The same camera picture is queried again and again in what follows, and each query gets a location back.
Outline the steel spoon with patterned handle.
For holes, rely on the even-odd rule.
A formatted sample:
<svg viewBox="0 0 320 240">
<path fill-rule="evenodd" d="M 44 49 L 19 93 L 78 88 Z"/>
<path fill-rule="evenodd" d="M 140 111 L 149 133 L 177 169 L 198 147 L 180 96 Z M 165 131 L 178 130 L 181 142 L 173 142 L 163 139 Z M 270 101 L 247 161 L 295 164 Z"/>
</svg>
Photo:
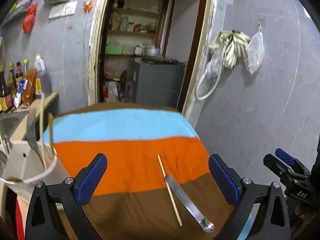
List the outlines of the steel spoon with patterned handle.
<svg viewBox="0 0 320 240">
<path fill-rule="evenodd" d="M 170 189 L 174 192 L 174 194 L 180 200 L 183 206 L 188 210 L 191 216 L 197 221 L 201 229 L 205 233 L 212 233 L 214 231 L 214 224 L 202 214 L 202 212 L 188 197 L 186 192 L 182 189 L 181 185 L 174 179 L 174 177 L 171 175 L 166 175 L 165 181 L 168 183 Z"/>
</svg>

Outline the white plastic utensil basket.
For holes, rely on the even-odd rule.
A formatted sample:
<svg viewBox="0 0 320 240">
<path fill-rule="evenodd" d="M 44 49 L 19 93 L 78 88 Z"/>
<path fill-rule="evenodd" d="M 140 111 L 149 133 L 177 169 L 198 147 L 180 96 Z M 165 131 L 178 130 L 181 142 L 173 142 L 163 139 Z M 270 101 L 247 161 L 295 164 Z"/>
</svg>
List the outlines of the white plastic utensil basket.
<svg viewBox="0 0 320 240">
<path fill-rule="evenodd" d="M 43 168 L 39 157 L 25 140 L 15 141 L 9 149 L 7 161 L 1 167 L 1 181 L 29 203 L 38 181 L 54 185 L 69 177 L 57 155 L 48 165 L 47 169 Z"/>
</svg>

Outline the steel fork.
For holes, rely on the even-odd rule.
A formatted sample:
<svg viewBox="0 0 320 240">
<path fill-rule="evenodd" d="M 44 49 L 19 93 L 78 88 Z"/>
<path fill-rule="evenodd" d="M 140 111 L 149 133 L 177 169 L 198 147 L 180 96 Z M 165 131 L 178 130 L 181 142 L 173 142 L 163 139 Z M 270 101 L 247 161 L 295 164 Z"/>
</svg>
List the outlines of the steel fork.
<svg viewBox="0 0 320 240">
<path fill-rule="evenodd" d="M 25 139 L 29 144 L 30 148 L 37 154 L 42 166 L 42 158 L 40 154 L 40 149 L 36 140 L 36 109 L 34 107 L 29 108 L 29 113 L 27 116 L 27 133 L 25 135 Z"/>
</svg>

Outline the beige kitchen counter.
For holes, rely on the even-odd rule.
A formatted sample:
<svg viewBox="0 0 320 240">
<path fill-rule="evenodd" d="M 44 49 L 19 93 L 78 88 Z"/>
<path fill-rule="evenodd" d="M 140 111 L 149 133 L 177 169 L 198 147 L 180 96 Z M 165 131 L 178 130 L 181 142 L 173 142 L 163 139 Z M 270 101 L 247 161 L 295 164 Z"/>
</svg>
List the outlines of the beige kitchen counter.
<svg viewBox="0 0 320 240">
<path fill-rule="evenodd" d="M 44 97 L 40 102 L 40 140 L 36 137 L 37 109 L 27 114 L 25 139 L 11 142 L 1 133 L 1 181 L 20 198 L 30 202 L 34 186 L 40 180 L 53 184 L 58 158 L 52 144 L 43 140 Z"/>
</svg>

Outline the striped blue orange brown cloth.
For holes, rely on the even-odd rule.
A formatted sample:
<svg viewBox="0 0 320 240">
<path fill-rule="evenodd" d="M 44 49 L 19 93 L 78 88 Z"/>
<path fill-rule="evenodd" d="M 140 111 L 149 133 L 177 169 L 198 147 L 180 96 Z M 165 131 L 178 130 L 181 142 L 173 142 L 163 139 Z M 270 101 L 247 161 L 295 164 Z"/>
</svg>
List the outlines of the striped blue orange brown cloth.
<svg viewBox="0 0 320 240">
<path fill-rule="evenodd" d="M 233 211 L 209 172 L 205 146 L 175 110 L 121 103 L 79 109 L 54 118 L 53 143 L 72 177 L 98 153 L 107 157 L 107 170 L 83 207 L 102 239 L 214 239 Z M 212 233 L 201 229 L 171 190 L 179 226 L 158 154 L 166 175 L 214 224 Z"/>
</svg>

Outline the stainless steel sink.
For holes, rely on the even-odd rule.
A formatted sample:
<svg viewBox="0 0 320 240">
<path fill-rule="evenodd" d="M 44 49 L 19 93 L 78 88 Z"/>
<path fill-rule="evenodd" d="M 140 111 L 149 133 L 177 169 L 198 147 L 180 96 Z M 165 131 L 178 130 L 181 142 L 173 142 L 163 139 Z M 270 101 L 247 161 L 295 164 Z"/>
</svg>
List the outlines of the stainless steel sink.
<svg viewBox="0 0 320 240">
<path fill-rule="evenodd" d="M 15 111 L 1 114 L 1 138 L 20 141 L 27 133 L 28 111 Z"/>
</svg>

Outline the hanging clear plastic bag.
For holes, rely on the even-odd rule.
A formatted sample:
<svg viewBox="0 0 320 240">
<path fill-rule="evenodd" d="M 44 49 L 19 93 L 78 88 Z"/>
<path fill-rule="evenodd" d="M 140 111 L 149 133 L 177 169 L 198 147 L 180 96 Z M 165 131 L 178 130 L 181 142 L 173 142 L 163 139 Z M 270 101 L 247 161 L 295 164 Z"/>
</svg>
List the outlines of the hanging clear plastic bag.
<svg viewBox="0 0 320 240">
<path fill-rule="evenodd" d="M 258 21 L 258 31 L 251 38 L 246 51 L 247 58 L 244 59 L 245 67 L 249 74 L 253 75 L 261 66 L 265 53 L 262 24 L 260 21 Z"/>
</svg>

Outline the dark soy sauce bottle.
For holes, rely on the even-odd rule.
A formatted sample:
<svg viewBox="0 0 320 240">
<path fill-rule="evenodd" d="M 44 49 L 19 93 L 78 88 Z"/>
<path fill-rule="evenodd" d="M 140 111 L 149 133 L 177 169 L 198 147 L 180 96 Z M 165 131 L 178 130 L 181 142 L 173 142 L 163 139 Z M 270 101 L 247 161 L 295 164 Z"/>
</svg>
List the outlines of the dark soy sauce bottle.
<svg viewBox="0 0 320 240">
<path fill-rule="evenodd" d="M 9 112 L 13 107 L 13 101 L 11 97 L 11 91 L 8 88 L 5 81 L 3 66 L 0 66 L 0 78 L 1 78 L 1 109 L 3 112 Z"/>
</svg>

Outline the hanging white cotton gloves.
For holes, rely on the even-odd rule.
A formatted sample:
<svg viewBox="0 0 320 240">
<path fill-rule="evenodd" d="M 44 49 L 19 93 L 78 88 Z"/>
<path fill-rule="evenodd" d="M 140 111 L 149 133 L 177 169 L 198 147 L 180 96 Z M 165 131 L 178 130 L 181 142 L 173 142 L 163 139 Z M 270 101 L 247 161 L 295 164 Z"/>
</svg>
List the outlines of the hanging white cotton gloves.
<svg viewBox="0 0 320 240">
<path fill-rule="evenodd" d="M 214 52 L 223 47 L 222 65 L 228 69 L 233 69 L 238 58 L 248 57 L 247 47 L 251 38 L 241 31 L 220 31 L 213 41 L 209 44 L 209 49 Z"/>
</svg>

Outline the large oil jug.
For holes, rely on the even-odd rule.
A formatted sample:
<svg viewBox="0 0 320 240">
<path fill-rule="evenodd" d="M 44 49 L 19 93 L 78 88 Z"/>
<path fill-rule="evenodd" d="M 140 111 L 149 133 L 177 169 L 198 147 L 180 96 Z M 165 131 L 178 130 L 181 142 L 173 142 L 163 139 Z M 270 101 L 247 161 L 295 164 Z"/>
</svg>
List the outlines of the large oil jug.
<svg viewBox="0 0 320 240">
<path fill-rule="evenodd" d="M 36 55 L 34 68 L 37 70 L 35 82 L 35 98 L 40 99 L 42 95 L 50 96 L 51 88 L 49 81 L 49 73 L 46 71 L 44 61 L 40 54 Z"/>
</svg>

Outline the grey cabinet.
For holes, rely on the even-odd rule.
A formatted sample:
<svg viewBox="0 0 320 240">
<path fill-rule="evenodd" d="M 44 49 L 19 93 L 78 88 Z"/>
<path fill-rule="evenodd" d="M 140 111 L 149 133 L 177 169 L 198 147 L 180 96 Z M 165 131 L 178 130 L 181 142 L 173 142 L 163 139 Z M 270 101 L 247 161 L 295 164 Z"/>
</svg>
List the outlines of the grey cabinet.
<svg viewBox="0 0 320 240">
<path fill-rule="evenodd" d="M 125 102 L 149 107 L 176 108 L 185 64 L 164 64 L 130 59 L 126 70 Z"/>
</svg>

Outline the green box on shelf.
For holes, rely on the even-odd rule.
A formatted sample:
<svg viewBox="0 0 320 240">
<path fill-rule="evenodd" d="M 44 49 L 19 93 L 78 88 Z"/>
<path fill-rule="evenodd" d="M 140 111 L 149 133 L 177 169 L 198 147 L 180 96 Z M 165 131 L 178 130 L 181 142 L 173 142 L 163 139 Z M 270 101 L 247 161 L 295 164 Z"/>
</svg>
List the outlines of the green box on shelf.
<svg viewBox="0 0 320 240">
<path fill-rule="evenodd" d="M 118 45 L 109 45 L 105 48 L 106 55 L 121 55 L 122 54 L 122 46 Z"/>
</svg>

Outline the metal pot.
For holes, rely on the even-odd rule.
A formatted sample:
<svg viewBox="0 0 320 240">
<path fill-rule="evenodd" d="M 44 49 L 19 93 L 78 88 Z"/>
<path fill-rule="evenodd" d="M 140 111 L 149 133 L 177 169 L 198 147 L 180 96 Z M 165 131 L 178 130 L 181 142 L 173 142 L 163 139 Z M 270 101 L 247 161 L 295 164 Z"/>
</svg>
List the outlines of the metal pot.
<svg viewBox="0 0 320 240">
<path fill-rule="evenodd" d="M 148 57 L 158 57 L 160 55 L 161 49 L 155 46 L 146 46 L 144 48 L 144 55 Z"/>
</svg>

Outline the red plastic bag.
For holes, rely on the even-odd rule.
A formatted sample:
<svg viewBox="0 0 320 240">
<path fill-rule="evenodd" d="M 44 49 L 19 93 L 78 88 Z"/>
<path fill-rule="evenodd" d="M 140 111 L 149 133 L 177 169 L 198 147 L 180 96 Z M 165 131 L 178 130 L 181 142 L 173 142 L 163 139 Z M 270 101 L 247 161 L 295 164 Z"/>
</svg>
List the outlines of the red plastic bag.
<svg viewBox="0 0 320 240">
<path fill-rule="evenodd" d="M 37 3 L 31 4 L 28 8 L 27 15 L 23 19 L 22 29 L 25 34 L 31 31 L 34 25 L 37 6 L 38 6 Z"/>
</svg>

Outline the wooden door frame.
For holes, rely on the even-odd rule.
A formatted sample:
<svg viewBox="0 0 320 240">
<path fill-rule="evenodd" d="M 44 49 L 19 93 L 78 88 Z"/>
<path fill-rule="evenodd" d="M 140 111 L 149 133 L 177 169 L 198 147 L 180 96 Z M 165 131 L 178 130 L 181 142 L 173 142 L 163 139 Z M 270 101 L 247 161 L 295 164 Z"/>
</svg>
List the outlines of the wooden door frame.
<svg viewBox="0 0 320 240">
<path fill-rule="evenodd" d="M 101 47 L 104 11 L 108 0 L 97 0 L 93 9 L 93 20 L 89 36 L 88 66 L 87 66 L 87 104 L 90 106 L 98 101 L 98 63 L 99 48 Z M 182 86 L 180 100 L 177 109 L 187 117 L 188 107 L 193 100 L 193 85 L 200 69 L 202 49 L 206 41 L 205 35 L 208 28 L 207 21 L 210 18 L 212 0 L 200 0 L 195 33 L 191 44 L 191 51 Z"/>
</svg>

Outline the white wall socket panel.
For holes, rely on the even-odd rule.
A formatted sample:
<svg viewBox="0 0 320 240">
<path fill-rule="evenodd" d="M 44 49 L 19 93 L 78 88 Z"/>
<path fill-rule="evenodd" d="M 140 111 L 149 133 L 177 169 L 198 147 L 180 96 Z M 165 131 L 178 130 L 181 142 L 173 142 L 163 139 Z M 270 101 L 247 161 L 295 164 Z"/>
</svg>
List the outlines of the white wall socket panel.
<svg viewBox="0 0 320 240">
<path fill-rule="evenodd" d="M 73 1 L 53 6 L 50 10 L 48 18 L 53 20 L 60 17 L 74 15 L 77 3 L 77 1 Z"/>
</svg>

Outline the orange wall plug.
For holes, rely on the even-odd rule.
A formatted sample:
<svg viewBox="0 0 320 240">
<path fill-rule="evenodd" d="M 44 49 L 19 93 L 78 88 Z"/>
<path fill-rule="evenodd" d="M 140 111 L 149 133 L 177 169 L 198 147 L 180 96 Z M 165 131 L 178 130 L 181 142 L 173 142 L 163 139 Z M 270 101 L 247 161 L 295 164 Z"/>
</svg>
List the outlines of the orange wall plug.
<svg viewBox="0 0 320 240">
<path fill-rule="evenodd" d="M 93 9 L 93 1 L 92 0 L 85 1 L 83 3 L 84 12 L 90 12 L 92 9 Z"/>
</svg>

